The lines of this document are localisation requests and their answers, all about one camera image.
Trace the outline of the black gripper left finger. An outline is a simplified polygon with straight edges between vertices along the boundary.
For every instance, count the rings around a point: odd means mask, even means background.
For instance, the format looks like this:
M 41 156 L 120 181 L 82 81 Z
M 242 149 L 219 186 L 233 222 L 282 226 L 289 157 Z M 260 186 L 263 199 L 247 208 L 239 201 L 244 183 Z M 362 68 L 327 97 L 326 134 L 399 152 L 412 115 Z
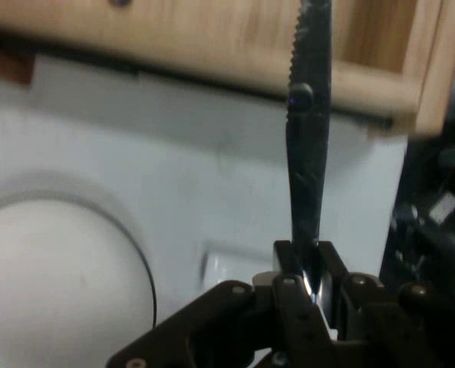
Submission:
M 109 367 L 331 367 L 333 346 L 321 311 L 298 273 L 288 241 L 275 243 L 282 269 L 253 284 L 224 281 L 134 341 Z

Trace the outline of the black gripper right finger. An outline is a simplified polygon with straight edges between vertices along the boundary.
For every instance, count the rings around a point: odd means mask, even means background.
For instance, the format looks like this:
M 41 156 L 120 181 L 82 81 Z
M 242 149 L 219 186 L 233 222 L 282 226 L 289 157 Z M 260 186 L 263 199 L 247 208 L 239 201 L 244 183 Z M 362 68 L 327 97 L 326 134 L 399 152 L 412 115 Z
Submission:
M 316 300 L 340 344 L 353 343 L 361 365 L 455 367 L 455 297 L 427 282 L 397 294 L 373 275 L 350 272 L 332 243 L 316 247 Z

